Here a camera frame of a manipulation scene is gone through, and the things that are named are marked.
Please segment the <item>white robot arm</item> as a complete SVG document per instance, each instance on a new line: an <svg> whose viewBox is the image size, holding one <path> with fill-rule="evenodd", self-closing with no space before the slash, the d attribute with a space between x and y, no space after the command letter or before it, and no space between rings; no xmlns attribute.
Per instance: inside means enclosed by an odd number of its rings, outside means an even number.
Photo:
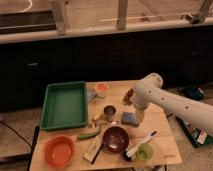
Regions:
<svg viewBox="0 0 213 171"><path fill-rule="evenodd" d="M163 79L157 73L134 83L131 101L135 108L145 110L149 103L154 103L213 137L213 106L170 93L162 86Z"/></svg>

